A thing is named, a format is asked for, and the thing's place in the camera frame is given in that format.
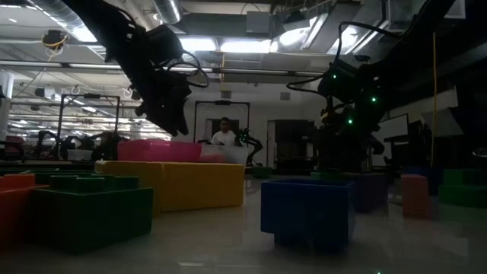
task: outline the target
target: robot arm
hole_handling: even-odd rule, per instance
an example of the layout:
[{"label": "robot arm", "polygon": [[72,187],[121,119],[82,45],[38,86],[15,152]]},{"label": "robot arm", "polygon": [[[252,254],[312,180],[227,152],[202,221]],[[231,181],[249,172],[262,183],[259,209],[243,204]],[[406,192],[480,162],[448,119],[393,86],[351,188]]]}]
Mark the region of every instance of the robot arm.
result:
[{"label": "robot arm", "polygon": [[[183,106],[191,93],[189,85],[205,88],[208,83],[188,82],[186,75],[170,71],[175,64],[164,68],[184,53],[176,34],[166,25],[146,31],[129,13],[105,1],[90,1],[89,5],[82,0],[63,1],[107,48],[105,61],[116,60],[132,82],[132,90],[140,94],[143,103],[136,113],[145,113],[147,120],[171,135],[187,134]],[[205,76],[196,62],[193,66]]]}]

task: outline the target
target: man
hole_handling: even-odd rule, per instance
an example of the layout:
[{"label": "man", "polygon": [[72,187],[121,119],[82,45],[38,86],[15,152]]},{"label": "man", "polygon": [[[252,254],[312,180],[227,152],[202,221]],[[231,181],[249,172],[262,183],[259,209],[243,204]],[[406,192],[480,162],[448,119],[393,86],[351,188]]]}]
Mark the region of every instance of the man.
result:
[{"label": "man", "polygon": [[230,120],[227,117],[220,119],[220,131],[216,132],[212,138],[213,145],[235,145],[235,133],[230,130]]}]

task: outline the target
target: shiny floor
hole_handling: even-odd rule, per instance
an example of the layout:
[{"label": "shiny floor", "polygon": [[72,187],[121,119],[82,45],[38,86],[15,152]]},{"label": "shiny floor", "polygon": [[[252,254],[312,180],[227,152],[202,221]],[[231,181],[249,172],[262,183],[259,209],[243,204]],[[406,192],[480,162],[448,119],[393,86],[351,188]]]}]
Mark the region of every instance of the shiny floor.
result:
[{"label": "shiny floor", "polygon": [[260,182],[246,187],[240,208],[167,213],[150,235],[83,256],[20,246],[0,273],[487,273],[487,210],[439,205],[436,220],[411,220],[391,203],[357,215],[347,251],[327,255],[274,245],[260,232]]}]

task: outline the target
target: white column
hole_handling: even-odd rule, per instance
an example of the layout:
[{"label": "white column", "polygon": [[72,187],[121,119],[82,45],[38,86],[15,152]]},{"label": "white column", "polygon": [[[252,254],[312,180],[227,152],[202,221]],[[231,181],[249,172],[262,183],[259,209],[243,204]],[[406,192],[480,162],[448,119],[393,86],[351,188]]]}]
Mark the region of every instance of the white column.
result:
[{"label": "white column", "polygon": [[8,112],[10,111],[10,99],[12,98],[12,91],[14,88],[15,75],[11,72],[0,72],[0,86],[2,86],[2,93],[7,97],[2,100],[0,106],[0,141],[4,141],[7,136],[7,121]]}]

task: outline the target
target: red box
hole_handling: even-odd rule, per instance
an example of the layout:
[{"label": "red box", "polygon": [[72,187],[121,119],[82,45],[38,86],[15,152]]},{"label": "red box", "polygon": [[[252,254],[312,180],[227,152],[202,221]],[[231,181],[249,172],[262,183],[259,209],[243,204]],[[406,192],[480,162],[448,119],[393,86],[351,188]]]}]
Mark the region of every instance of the red box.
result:
[{"label": "red box", "polygon": [[431,200],[428,178],[415,174],[401,175],[403,193],[403,216],[410,218],[431,218]]},{"label": "red box", "polygon": [[46,187],[35,181],[33,174],[0,177],[0,250],[22,236],[30,191]]}]

